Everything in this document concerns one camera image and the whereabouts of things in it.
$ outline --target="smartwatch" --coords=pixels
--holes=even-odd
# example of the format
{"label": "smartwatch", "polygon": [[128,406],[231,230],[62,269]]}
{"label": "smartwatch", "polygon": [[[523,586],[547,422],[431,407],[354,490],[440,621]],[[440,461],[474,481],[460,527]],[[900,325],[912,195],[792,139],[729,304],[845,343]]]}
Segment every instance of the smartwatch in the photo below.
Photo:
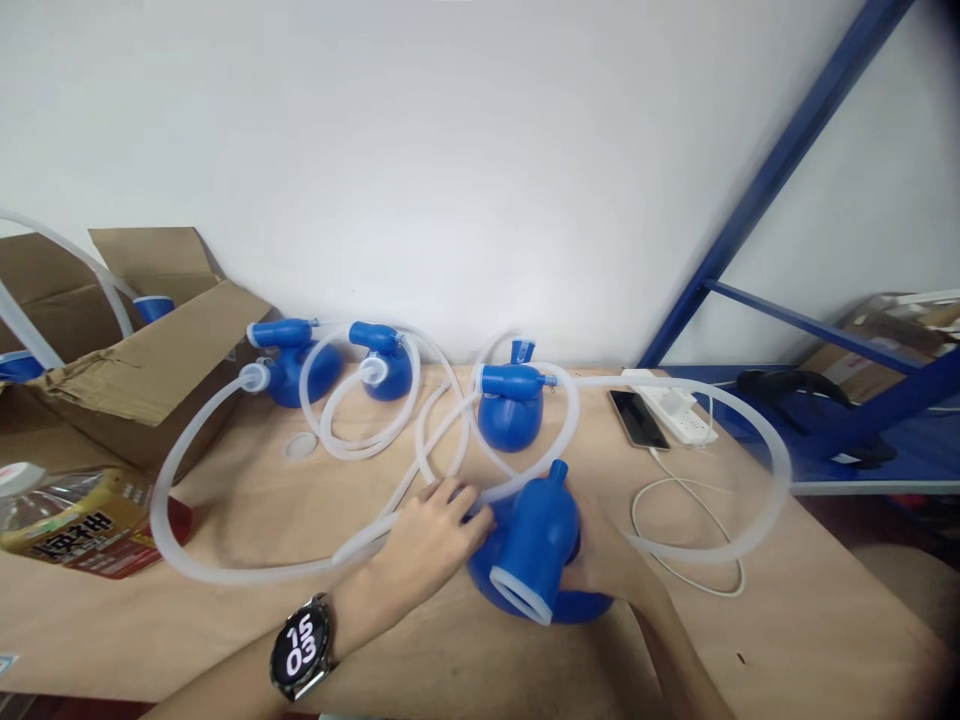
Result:
{"label": "smartwatch", "polygon": [[287,618],[270,656],[270,680],[290,702],[296,702],[337,666],[329,660],[333,617],[316,595]]}

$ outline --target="black object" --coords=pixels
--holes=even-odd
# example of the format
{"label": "black object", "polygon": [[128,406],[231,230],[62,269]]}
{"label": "black object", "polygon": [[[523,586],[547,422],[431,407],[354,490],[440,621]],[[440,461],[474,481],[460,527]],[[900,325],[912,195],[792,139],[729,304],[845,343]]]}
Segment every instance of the black object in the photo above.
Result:
{"label": "black object", "polygon": [[[820,373],[808,370],[783,370],[764,372],[762,370],[744,370],[737,376],[737,392],[744,399],[762,403],[773,410],[798,434],[809,437],[812,432],[790,415],[783,407],[784,398],[796,392],[805,392],[810,398],[810,406],[816,415],[829,422],[829,418],[819,407],[815,395],[853,410],[856,406],[850,402],[847,394],[838,385]],[[853,461],[847,463],[858,470],[878,468],[885,462],[897,457],[897,450],[879,435],[864,437],[856,446],[844,448],[844,455]]]}
{"label": "black object", "polygon": [[634,447],[652,447],[657,450],[669,450],[670,443],[663,431],[650,414],[643,398],[635,392],[611,390],[610,399],[620,416],[620,424]]}
{"label": "black object", "polygon": [[323,594],[287,618],[270,656],[270,679],[290,702],[307,694],[336,667],[328,656],[333,620]]}

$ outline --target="blue plastic container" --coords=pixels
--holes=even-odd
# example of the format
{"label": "blue plastic container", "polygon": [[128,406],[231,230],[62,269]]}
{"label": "blue plastic container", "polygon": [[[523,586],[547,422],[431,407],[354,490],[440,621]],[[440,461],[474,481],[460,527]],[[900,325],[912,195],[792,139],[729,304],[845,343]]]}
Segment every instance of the blue plastic container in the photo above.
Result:
{"label": "blue plastic container", "polygon": [[484,365],[478,388],[483,393],[477,408],[477,425],[490,446],[501,452],[529,447],[543,421],[543,386],[555,384],[527,363],[536,345],[516,338],[509,365]]}
{"label": "blue plastic container", "polygon": [[167,295],[143,295],[133,301],[147,324],[155,322],[175,309],[173,298]]}
{"label": "blue plastic container", "polygon": [[[277,405],[300,407],[300,373],[307,355],[316,346],[315,322],[288,318],[272,323],[251,323],[247,338],[257,348],[277,347],[280,354],[267,361],[270,384],[267,392]],[[314,359],[307,378],[307,396],[311,403],[326,395],[343,372],[343,358],[333,345],[327,345]]]}
{"label": "blue plastic container", "polygon": [[28,350],[0,355],[0,382],[25,383],[43,375],[43,365]]}
{"label": "blue plastic container", "polygon": [[555,460],[548,477],[492,503],[497,529],[467,563],[487,600],[543,625],[589,622],[613,603],[606,595],[560,591],[563,567],[580,546],[577,506],[563,486],[566,474],[566,463]]}
{"label": "blue plastic container", "polygon": [[413,368],[401,338],[400,333],[389,325],[355,322],[350,326],[350,342],[370,348],[367,357],[380,358],[387,365],[387,376],[383,382],[376,385],[363,384],[367,394],[374,400],[390,402],[399,400],[410,392]]}

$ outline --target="white wall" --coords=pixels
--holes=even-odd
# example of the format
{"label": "white wall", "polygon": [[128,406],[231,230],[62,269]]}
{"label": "white wall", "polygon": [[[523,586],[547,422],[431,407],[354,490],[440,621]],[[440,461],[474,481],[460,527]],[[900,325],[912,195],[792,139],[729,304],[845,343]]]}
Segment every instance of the white wall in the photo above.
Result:
{"label": "white wall", "polygon": [[[401,318],[459,361],[516,324],[542,359],[631,363],[860,5],[8,0],[0,204],[85,243],[195,225],[285,314]],[[922,15],[730,282],[824,317],[957,284],[960,135]],[[671,360],[795,342],[724,303]]]}

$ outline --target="bottle label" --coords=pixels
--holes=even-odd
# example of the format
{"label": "bottle label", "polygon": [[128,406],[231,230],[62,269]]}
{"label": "bottle label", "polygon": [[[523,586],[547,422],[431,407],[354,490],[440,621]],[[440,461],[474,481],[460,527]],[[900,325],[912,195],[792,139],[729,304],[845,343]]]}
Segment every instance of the bottle label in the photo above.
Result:
{"label": "bottle label", "polygon": [[160,559],[147,525],[152,486],[116,468],[52,518],[0,535],[7,552],[120,579]]}

